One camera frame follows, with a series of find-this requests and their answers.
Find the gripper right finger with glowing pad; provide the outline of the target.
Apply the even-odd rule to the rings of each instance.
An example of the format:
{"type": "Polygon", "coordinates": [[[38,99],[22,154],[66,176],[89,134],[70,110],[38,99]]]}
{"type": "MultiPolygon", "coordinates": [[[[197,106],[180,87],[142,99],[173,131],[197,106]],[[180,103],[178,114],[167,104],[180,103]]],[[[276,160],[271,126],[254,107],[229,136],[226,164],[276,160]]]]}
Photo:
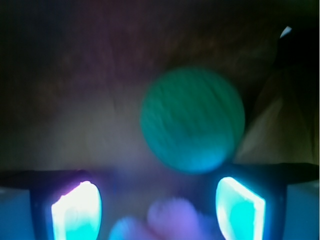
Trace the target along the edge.
{"type": "Polygon", "coordinates": [[[225,239],[320,238],[318,165],[228,164],[219,174],[215,212],[225,239]]]}

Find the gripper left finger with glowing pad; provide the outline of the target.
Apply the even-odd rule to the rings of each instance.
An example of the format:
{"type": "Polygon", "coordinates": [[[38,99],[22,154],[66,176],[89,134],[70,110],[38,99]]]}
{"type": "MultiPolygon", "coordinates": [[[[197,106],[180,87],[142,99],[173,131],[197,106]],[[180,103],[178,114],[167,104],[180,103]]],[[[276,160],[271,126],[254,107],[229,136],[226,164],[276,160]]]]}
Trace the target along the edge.
{"type": "Polygon", "coordinates": [[[2,240],[96,240],[102,198],[85,170],[0,173],[2,240]]]}

